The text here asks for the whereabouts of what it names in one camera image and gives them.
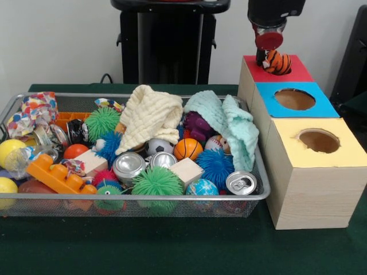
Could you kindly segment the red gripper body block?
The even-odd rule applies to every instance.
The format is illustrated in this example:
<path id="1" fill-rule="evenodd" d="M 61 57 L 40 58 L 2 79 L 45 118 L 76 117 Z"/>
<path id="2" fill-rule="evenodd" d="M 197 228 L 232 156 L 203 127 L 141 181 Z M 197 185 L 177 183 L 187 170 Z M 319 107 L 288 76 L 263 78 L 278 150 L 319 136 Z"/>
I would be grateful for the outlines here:
<path id="1" fill-rule="evenodd" d="M 278 32 L 265 32 L 255 37 L 255 45 L 259 50 L 275 50 L 283 43 L 283 35 Z"/>

